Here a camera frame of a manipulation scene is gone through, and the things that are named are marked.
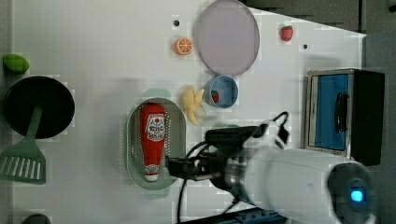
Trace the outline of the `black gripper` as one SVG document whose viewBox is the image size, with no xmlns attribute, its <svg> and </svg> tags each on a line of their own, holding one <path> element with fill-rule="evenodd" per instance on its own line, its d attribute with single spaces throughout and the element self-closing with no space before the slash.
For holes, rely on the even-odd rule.
<svg viewBox="0 0 396 224">
<path fill-rule="evenodd" d="M 238 156 L 249 138 L 263 137 L 267 127 L 267 124 L 261 124 L 209 130 L 205 133 L 205 140 L 184 158 L 166 156 L 165 167 L 170 176 L 185 180 L 222 178 L 227 160 Z"/>
</svg>

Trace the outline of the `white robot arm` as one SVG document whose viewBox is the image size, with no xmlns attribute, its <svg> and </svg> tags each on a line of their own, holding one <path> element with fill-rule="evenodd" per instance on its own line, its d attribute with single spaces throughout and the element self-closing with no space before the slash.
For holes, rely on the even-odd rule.
<svg viewBox="0 0 396 224">
<path fill-rule="evenodd" d="M 209 130 L 196 155 L 166 157 L 171 176 L 210 181 L 244 203 L 302 224 L 375 224 L 369 170 L 342 156 L 284 148 L 270 125 Z"/>
</svg>

